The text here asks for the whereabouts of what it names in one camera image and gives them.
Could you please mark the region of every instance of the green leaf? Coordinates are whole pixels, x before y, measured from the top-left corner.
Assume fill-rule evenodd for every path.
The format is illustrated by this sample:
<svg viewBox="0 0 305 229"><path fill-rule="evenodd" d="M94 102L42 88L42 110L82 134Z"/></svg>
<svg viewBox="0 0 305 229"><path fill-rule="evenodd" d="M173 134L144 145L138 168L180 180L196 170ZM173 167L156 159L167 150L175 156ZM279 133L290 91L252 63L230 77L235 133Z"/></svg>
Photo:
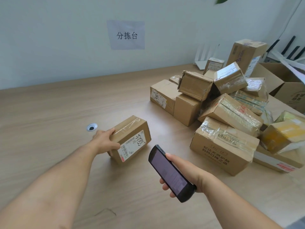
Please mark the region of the green leaf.
<svg viewBox="0 0 305 229"><path fill-rule="evenodd" d="M227 0L217 0L215 4L221 4L221 3L224 3L226 2Z"/></svg>

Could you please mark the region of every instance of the open cardboard box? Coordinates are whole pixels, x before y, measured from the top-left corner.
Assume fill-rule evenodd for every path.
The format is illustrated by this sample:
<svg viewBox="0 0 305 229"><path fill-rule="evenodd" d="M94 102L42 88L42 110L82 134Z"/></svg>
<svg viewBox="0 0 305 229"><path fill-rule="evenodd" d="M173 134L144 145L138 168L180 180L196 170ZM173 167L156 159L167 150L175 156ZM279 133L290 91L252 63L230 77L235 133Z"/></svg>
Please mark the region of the open cardboard box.
<svg viewBox="0 0 305 229"><path fill-rule="evenodd" d="M305 112L305 85L283 64L259 63L251 77L264 77L271 96L301 113Z"/></svg>

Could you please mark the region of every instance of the paper sign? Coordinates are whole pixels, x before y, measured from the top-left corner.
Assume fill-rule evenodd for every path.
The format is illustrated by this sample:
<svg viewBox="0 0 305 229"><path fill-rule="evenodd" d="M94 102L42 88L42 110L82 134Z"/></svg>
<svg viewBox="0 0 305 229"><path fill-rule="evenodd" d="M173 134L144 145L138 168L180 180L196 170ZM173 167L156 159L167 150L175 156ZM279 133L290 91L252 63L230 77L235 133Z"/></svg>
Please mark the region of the paper sign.
<svg viewBox="0 0 305 229"><path fill-rule="evenodd" d="M144 50L145 23L142 21L107 20L112 50Z"/></svg>

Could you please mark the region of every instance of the right hand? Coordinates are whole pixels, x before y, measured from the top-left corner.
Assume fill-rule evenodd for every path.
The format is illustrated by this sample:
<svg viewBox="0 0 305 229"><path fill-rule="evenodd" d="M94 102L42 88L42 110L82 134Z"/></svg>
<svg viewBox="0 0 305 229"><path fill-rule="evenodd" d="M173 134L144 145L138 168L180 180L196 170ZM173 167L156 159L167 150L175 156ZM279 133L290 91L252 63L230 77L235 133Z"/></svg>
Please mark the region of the right hand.
<svg viewBox="0 0 305 229"><path fill-rule="evenodd" d="M197 186L196 192L203 193L204 192L204 183L205 178L208 175L211 175L210 173L198 168L194 164L190 163L189 161L186 161L176 155L173 154L165 154L167 159L173 162L173 164L179 169L179 171L186 177L188 181L195 184ZM163 184L162 189L168 190L169 187L166 185L165 181L160 178L160 183ZM176 197L173 192L170 193L170 196L172 198Z"/></svg>

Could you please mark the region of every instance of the left hand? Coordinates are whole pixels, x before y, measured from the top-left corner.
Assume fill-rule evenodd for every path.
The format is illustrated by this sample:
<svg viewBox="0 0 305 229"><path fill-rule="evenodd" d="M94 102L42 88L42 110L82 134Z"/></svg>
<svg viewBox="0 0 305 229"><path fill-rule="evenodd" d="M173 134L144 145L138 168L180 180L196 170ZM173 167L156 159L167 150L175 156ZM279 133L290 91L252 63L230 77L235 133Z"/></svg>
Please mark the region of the left hand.
<svg viewBox="0 0 305 229"><path fill-rule="evenodd" d="M106 153L112 149L119 149L121 145L119 143L110 141L109 137L115 131L114 128L107 131L97 130L92 140L89 142L90 145L93 145L97 149L97 154Z"/></svg>

